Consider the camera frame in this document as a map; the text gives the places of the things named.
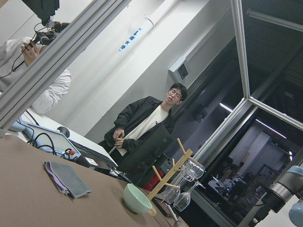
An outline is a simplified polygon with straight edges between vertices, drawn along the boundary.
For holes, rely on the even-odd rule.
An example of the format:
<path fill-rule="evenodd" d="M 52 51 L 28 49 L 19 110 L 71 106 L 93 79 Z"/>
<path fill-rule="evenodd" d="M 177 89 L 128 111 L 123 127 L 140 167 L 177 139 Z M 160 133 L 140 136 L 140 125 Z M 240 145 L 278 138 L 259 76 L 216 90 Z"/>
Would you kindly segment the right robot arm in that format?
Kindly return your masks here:
<path fill-rule="evenodd" d="M 261 208 L 256 212 L 249 226 L 254 227 L 262 221 L 272 210 L 278 213 L 283 206 L 296 196 L 299 201 L 288 212 L 290 221 L 297 227 L 303 225 L 303 168 L 292 166 L 283 176 L 267 190 L 261 199 Z"/>

